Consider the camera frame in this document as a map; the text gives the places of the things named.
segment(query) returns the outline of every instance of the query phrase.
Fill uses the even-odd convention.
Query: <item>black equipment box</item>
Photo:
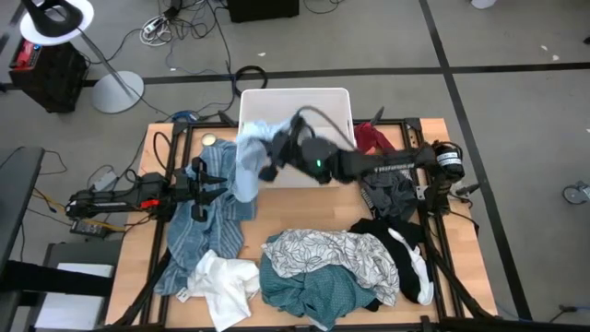
[[[10,79],[48,113],[68,113],[88,72],[84,57],[69,43],[40,46],[21,39],[10,63]]]
[[[228,0],[228,10],[235,23],[292,18],[299,15],[299,0]]]

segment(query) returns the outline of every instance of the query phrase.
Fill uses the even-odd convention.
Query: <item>white stand base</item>
[[[129,93],[109,74],[101,78],[92,88],[92,106],[108,113],[120,113],[130,109],[144,94],[144,81],[141,76],[128,71],[117,72],[125,82]]]

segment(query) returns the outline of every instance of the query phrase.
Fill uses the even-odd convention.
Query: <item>white cloth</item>
[[[370,234],[286,230],[262,248],[282,278],[340,265],[357,277],[359,286],[375,291],[377,300],[395,305],[399,293],[397,267],[384,245]]]
[[[240,202],[250,202],[258,195],[258,173],[265,166],[266,149],[260,142],[272,141],[275,134],[290,126],[291,119],[282,124],[263,121],[244,123],[236,137],[236,181],[234,196]]]
[[[260,290],[258,267],[245,259],[219,258],[209,250],[189,276],[187,288],[191,296],[205,297],[215,329],[223,331],[252,315],[248,299]]]
[[[393,229],[389,229],[389,234],[406,247],[409,257],[412,260],[412,268],[418,275],[418,280],[420,283],[420,293],[418,294],[417,298],[418,303],[422,305],[431,304],[432,296],[434,296],[434,284],[428,279],[428,270],[426,269],[426,262],[424,262],[424,258],[422,258],[420,255],[420,247],[416,246],[416,249],[412,250],[402,234]]]

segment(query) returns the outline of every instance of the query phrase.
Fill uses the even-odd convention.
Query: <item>small round object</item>
[[[203,137],[201,137],[201,143],[203,143],[203,146],[205,147],[212,146],[217,140],[218,138],[211,133],[204,134]]]
[[[582,193],[575,185],[566,186],[563,188],[561,194],[563,195],[563,198],[565,198],[565,200],[570,204],[580,205],[587,202],[585,194]]]

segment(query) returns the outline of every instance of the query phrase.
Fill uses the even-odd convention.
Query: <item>teal cloth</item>
[[[278,235],[271,236],[267,242],[277,238]],[[359,286],[355,276],[344,267],[326,266],[282,278],[264,254],[260,262],[260,289],[266,304],[298,317],[307,315],[328,329],[334,327],[338,317],[375,299],[375,292]]]

